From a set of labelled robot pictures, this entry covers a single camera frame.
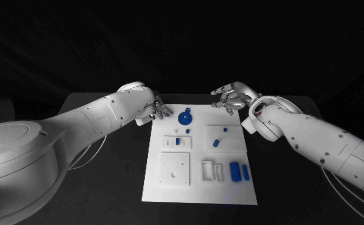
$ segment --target black background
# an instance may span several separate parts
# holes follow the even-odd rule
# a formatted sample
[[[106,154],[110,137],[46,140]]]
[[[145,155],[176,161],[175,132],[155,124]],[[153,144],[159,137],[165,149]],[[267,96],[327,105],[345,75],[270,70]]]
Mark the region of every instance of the black background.
[[[2,0],[0,91],[18,120],[58,114],[71,92],[142,81],[208,94],[240,81],[309,96],[364,138],[363,0]]]

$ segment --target table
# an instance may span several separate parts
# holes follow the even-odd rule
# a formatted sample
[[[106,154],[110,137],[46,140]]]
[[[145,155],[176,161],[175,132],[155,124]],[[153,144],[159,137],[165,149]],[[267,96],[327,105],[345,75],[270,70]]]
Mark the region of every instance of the table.
[[[110,93],[72,93],[59,114]],[[282,96],[305,114],[322,118],[306,96]],[[162,94],[166,104],[210,104],[220,96]],[[239,111],[240,120],[249,108]],[[360,224],[327,182],[319,166],[282,137],[267,141],[244,130],[257,206],[142,202],[152,122],[113,132],[85,167],[71,170],[45,207],[19,224]],[[81,163],[93,157],[93,145]]]

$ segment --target cable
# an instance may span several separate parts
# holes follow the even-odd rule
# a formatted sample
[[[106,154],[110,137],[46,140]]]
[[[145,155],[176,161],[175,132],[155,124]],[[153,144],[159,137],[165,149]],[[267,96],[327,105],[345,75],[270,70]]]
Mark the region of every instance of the cable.
[[[338,192],[338,190],[337,190],[334,184],[331,183],[331,180],[330,180],[330,178],[328,178],[328,175],[327,175],[327,172],[325,172],[324,168],[321,168],[321,169],[322,169],[322,172],[324,172],[325,177],[327,177],[327,179],[328,179],[328,182],[330,182],[330,184],[331,184],[331,186],[332,186],[335,192],[338,193],[341,199],[345,201],[345,203],[347,203],[348,206],[353,208],[353,210],[358,213],[358,215],[364,218],[364,215],[363,215],[363,214],[358,212],[358,210],[351,206],[351,204],[348,203],[348,201],[345,200],[345,198],[344,198],[343,195],[340,194],[340,192]]]
[[[78,166],[78,167],[74,167],[74,165],[77,164],[77,162],[80,161],[80,159],[81,159],[83,156],[85,155],[87,150],[84,151],[84,153],[83,153],[81,157],[78,158],[78,160],[75,161],[75,163],[70,166],[68,170],[74,170],[74,169],[78,169],[78,168],[81,168],[83,166],[85,166],[85,165],[88,164],[88,162],[93,160],[93,158],[96,157],[97,153],[94,154],[94,156],[90,158],[88,162],[87,162],[84,165],[81,165],[81,166]]]
[[[334,173],[331,173],[334,178],[337,179],[338,183],[341,184],[341,186],[348,190],[348,192],[357,197],[357,199],[364,203],[364,200],[360,198],[360,196],[357,196],[357,194],[351,191],[351,189],[343,184],[341,180],[338,179],[337,175]]]

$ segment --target blue block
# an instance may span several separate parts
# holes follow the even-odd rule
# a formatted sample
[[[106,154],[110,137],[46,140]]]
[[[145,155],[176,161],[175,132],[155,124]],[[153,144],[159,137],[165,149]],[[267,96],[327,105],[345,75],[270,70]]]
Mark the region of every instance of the blue block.
[[[243,165],[243,173],[244,173],[244,179],[249,180],[249,168],[247,168],[247,165]]]
[[[240,167],[237,162],[230,163],[230,173],[231,173],[231,180],[234,182],[241,181],[241,174],[240,174]]]
[[[214,147],[218,147],[218,143],[220,143],[220,140],[217,139],[215,142],[214,142]]]

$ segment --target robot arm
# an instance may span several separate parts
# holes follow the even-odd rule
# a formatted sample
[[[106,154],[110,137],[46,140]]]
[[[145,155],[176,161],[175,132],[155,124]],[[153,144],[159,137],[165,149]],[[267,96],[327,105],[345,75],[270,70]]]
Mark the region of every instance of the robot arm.
[[[0,124],[0,225],[28,218],[54,197],[77,154],[136,120],[174,112],[140,82],[41,121]]]
[[[286,136],[296,152],[364,190],[364,142],[328,122],[302,113],[295,104],[279,96],[262,96],[241,82],[218,88],[221,94],[213,107],[233,109],[249,105],[249,118],[241,123],[253,134],[269,140]]]

